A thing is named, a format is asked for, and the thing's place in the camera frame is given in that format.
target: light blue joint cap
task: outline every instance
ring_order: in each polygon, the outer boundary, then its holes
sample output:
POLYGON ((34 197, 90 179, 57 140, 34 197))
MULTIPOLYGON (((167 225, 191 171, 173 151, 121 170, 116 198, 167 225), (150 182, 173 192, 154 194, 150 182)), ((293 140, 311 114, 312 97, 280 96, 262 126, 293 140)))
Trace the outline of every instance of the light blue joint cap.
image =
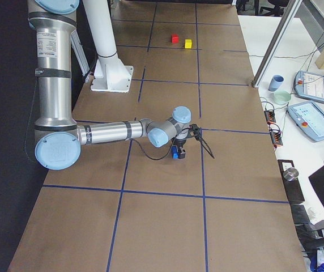
POLYGON ((148 133, 148 139, 155 147, 161 147, 168 143, 168 135, 161 129, 154 128, 148 133))
POLYGON ((61 170, 73 165, 80 156, 80 142, 67 132, 54 132, 41 138, 35 156, 42 166, 61 170))
POLYGON ((35 2, 43 9, 60 15, 72 13, 79 6, 79 0, 35 0, 35 2))
POLYGON ((191 111, 185 106, 178 106, 173 110, 172 117, 177 122, 187 124, 191 122, 191 111))

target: black band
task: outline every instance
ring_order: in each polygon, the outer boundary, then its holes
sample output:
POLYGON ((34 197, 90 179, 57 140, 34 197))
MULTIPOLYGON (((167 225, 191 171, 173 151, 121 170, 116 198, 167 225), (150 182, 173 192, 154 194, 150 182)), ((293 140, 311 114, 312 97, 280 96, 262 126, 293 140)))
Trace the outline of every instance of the black band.
POLYGON ((88 125, 84 126, 85 129, 85 134, 87 136, 87 142, 86 145, 91 145, 92 144, 92 128, 88 125))
POLYGON ((113 54, 113 55, 110 55, 110 56, 107 56, 107 57, 104 57, 104 56, 101 56, 101 55, 99 55, 99 54, 97 54, 99 57, 102 57, 102 58, 111 58, 111 57, 113 57, 113 56, 115 56, 117 54, 117 51, 113 54))
POLYGON ((130 137, 132 137, 132 126, 130 125, 129 122, 123 122, 126 127, 127 127, 127 138, 126 139, 130 139, 130 137))
POLYGON ((30 12, 28 14, 28 19, 31 20, 33 18, 47 18, 47 19, 59 20, 59 21, 71 24, 72 26, 76 27, 76 21, 74 21, 74 20, 72 20, 72 19, 70 19, 68 17, 53 14, 53 13, 40 12, 40 11, 30 12))
POLYGON ((168 118, 167 121, 171 122, 172 125, 177 124, 177 121, 173 117, 168 118))
POLYGON ((144 133, 143 124, 142 124, 142 122, 141 122, 141 121, 139 121, 139 120, 138 120, 138 122, 140 123, 140 126, 141 126, 141 128, 142 128, 142 134, 140 135, 140 136, 142 137, 142 136, 143 136, 143 133, 144 133))
POLYGON ((71 72, 51 68, 36 68, 35 76, 38 78, 71 78, 71 72))
POLYGON ((73 126, 37 126, 35 125, 35 129, 39 131, 69 131, 77 129, 77 125, 73 126))

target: metal pole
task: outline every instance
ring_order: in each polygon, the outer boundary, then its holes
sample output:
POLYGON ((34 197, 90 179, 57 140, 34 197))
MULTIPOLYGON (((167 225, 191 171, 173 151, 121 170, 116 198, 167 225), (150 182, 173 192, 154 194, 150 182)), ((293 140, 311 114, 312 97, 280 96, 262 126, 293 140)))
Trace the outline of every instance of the metal pole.
POLYGON ((284 35, 285 31, 287 30, 290 22, 296 15, 297 10, 300 7, 301 3, 302 3, 302 0, 290 0, 289 1, 289 4, 284 12, 284 15, 283 15, 282 19, 280 20, 280 23, 273 35, 273 38, 271 39, 268 49, 266 50, 266 53, 262 60, 262 63, 260 64, 258 71, 251 83, 251 85, 254 88, 259 86, 262 78, 264 77, 266 71, 268 70, 270 62, 272 61, 272 59, 274 57, 275 51, 278 48, 278 45, 279 45, 280 41, 282 40, 283 35, 284 35))

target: red cube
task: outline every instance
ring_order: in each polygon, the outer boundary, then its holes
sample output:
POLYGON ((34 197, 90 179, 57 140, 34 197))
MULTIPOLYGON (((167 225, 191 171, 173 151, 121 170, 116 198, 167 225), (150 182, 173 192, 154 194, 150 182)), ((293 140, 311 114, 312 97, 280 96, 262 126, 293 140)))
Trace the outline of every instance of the red cube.
POLYGON ((177 34, 172 34, 171 35, 171 41, 173 44, 178 43, 178 35, 177 34))

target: electrical terminal block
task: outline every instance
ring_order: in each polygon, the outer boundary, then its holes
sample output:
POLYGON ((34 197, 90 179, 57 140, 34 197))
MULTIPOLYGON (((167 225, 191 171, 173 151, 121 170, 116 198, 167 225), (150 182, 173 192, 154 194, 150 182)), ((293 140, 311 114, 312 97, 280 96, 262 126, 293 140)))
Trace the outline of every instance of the electrical terminal block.
POLYGON ((265 116, 265 120, 266 120, 268 125, 276 123, 275 116, 274 116, 274 111, 264 110, 264 116, 265 116))
POLYGON ((274 147, 283 146, 281 133, 270 131, 270 138, 271 138, 271 142, 274 145, 274 147))

